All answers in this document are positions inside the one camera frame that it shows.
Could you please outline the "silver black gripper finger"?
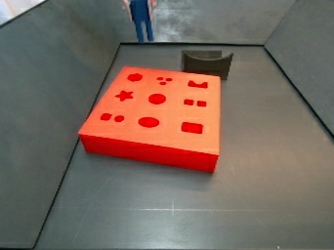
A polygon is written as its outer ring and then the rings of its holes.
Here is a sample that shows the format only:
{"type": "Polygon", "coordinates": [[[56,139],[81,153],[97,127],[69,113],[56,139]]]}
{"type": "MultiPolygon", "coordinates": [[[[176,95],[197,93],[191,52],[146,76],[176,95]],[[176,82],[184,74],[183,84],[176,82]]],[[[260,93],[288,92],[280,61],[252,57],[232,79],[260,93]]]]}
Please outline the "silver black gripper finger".
{"type": "Polygon", "coordinates": [[[153,19],[153,10],[157,6],[157,1],[156,0],[148,0],[148,12],[149,12],[149,20],[152,21],[153,19]]]}

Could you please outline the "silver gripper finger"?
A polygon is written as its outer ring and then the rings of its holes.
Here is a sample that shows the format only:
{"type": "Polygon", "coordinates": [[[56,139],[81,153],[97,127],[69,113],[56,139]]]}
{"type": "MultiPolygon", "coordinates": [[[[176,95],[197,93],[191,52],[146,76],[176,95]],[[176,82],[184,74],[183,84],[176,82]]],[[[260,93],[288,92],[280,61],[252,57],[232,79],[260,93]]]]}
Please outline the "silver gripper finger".
{"type": "Polygon", "coordinates": [[[130,0],[121,0],[121,3],[122,3],[122,8],[128,13],[129,21],[133,21],[130,13],[130,0]]]}

